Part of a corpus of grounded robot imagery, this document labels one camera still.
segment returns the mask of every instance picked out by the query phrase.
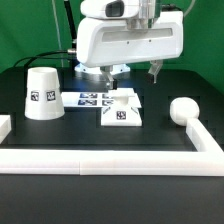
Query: black tabletop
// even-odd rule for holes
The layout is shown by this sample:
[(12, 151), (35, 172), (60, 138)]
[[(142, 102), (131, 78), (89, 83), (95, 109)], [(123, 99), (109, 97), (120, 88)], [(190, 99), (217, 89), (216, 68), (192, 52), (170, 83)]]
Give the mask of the black tabletop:
[[(58, 69), (62, 91), (105, 92), (104, 82), (83, 80)], [(162, 70), (157, 84), (147, 71), (120, 77), (142, 104), (142, 127), (101, 127), (100, 108), (66, 108), (62, 118), (25, 118), (23, 70), (0, 76), (0, 114), (10, 114), (12, 132), (1, 148), (187, 150), (194, 147), (185, 128), (169, 117), (176, 97), (191, 97), (200, 120), (224, 148), (224, 97), (197, 73)], [(0, 175), (0, 223), (224, 222), (224, 179), (181, 176)]]

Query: upside-down cup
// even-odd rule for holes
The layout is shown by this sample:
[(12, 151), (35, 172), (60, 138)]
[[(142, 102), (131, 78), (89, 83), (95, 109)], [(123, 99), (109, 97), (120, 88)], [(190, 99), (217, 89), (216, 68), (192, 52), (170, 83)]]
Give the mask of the upside-down cup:
[(55, 68), (28, 70), (25, 116), (34, 120), (52, 120), (64, 115), (58, 73)]

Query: white ball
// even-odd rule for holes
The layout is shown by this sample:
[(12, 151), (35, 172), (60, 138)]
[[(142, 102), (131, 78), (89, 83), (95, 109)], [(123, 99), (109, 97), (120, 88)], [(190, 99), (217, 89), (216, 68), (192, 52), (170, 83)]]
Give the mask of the white ball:
[(176, 98), (170, 104), (170, 116), (176, 124), (181, 126), (186, 126), (189, 118), (198, 118), (199, 113), (198, 104), (188, 97)]

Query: green background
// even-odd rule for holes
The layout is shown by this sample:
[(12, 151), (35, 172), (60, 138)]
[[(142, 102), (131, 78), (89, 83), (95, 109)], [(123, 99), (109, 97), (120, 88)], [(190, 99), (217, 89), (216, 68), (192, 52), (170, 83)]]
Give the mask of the green background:
[[(63, 0), (55, 0), (62, 49), (71, 47)], [(82, 16), (81, 0), (70, 0), (76, 26)], [(191, 0), (163, 0), (186, 10)], [(164, 68), (198, 72), (224, 94), (224, 1), (197, 0), (184, 20), (184, 51), (178, 59), (165, 61)], [(58, 50), (52, 0), (7, 0), (0, 3), (0, 72), (28, 56)], [(60, 61), (38, 60), (36, 65), (57, 66)], [(148, 63), (131, 65), (148, 68)]]

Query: cable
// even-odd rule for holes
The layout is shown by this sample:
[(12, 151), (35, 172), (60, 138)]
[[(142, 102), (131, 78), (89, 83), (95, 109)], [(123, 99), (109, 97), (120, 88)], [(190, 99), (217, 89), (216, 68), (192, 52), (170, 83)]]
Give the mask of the cable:
[(14, 65), (13, 65), (13, 67), (16, 67), (20, 62), (22, 62), (22, 61), (25, 61), (25, 60), (28, 60), (28, 59), (34, 59), (34, 60), (36, 60), (36, 59), (57, 59), (57, 60), (69, 60), (69, 58), (55, 58), (55, 57), (42, 57), (42, 56), (36, 56), (36, 57), (25, 57), (25, 58), (22, 58), (22, 59), (20, 59), (20, 60), (18, 60)]
[(59, 51), (50, 51), (50, 52), (46, 52), (46, 53), (41, 53), (38, 54), (36, 56), (34, 56), (33, 58), (31, 58), (25, 65), (24, 65), (24, 69), (27, 69), (28, 66), (35, 61), (35, 57), (44, 57), (44, 56), (48, 56), (48, 55), (54, 55), (54, 54), (67, 54), (67, 50), (59, 50)]
[(182, 9), (177, 7), (175, 4), (162, 5), (162, 11), (174, 11), (174, 10), (182, 11)]
[(64, 6), (65, 6), (65, 9), (66, 9), (68, 24), (69, 24), (69, 27), (70, 27), (70, 34), (71, 34), (71, 37), (72, 37), (72, 48), (76, 48), (77, 33), (76, 33), (76, 30), (75, 30), (75, 23), (74, 23), (74, 19), (73, 19), (73, 14), (72, 14), (70, 1), (69, 0), (64, 0)]
[(184, 12), (184, 17), (186, 17), (186, 16), (191, 12), (191, 10), (192, 10), (193, 7), (194, 7), (195, 2), (196, 2), (196, 0), (192, 0), (192, 1), (191, 1), (190, 6), (189, 6), (188, 9)]
[[(54, 21), (55, 21), (56, 31), (57, 31), (58, 47), (59, 47), (60, 50), (62, 50), (61, 34), (60, 34), (60, 29), (59, 29), (59, 24), (58, 24), (58, 16), (57, 16), (57, 10), (56, 10), (56, 5), (55, 5), (55, 0), (52, 0), (52, 7), (53, 7)], [(62, 68), (64, 67), (63, 60), (61, 60), (61, 66), (62, 66)]]

